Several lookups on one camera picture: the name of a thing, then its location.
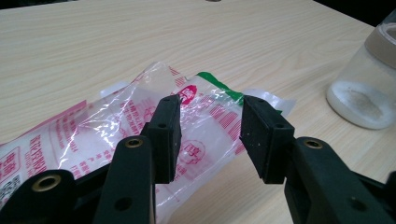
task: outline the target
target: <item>dark floor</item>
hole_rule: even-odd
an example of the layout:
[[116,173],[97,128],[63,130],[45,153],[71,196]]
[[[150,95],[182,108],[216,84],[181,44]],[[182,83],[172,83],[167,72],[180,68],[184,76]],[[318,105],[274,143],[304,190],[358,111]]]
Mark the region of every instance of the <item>dark floor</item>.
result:
[[395,0],[314,0],[348,16],[377,26],[396,9]]
[[0,0],[0,9],[14,7],[31,7],[44,4],[70,2],[76,0]]

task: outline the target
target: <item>plastic container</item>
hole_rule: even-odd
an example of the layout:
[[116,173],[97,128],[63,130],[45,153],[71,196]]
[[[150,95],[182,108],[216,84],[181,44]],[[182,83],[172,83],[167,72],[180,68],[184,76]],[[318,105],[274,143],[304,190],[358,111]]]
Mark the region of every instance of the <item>plastic container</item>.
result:
[[367,37],[327,91],[344,119],[368,129],[396,121],[396,9]]

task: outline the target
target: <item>wooden table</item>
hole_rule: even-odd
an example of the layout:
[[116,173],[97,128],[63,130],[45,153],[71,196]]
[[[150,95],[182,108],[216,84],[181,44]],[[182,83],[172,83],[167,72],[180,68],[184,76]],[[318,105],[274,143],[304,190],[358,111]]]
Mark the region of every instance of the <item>wooden table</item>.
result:
[[[308,0],[77,1],[0,11],[0,142],[154,61],[188,77],[296,99],[295,136],[327,141],[350,169],[384,182],[396,170],[396,127],[340,118],[325,91],[373,27]],[[283,186],[267,186],[248,155],[225,166],[170,223],[291,223]]]

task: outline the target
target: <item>jar lid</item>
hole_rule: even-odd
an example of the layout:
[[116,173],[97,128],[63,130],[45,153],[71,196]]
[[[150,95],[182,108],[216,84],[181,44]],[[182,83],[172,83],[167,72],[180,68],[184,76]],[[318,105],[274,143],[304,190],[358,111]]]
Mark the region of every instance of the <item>jar lid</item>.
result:
[[379,61],[396,69],[396,23],[375,27],[364,45]]

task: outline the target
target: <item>transparent plastic packaging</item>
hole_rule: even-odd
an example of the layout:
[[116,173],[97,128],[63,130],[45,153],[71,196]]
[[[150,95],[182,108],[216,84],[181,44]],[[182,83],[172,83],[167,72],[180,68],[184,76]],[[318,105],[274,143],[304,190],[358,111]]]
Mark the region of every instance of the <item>transparent plastic packaging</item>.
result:
[[[243,94],[209,73],[187,80],[166,64],[154,63],[131,84],[102,94],[106,97],[73,106],[0,146],[0,206],[32,175],[65,169],[80,178],[108,164],[117,143],[140,134],[158,102],[169,94],[183,98],[183,136],[175,181],[156,186],[158,223],[167,222],[198,188],[245,150],[239,140]],[[294,106],[294,101],[265,94],[275,108],[290,112]]]

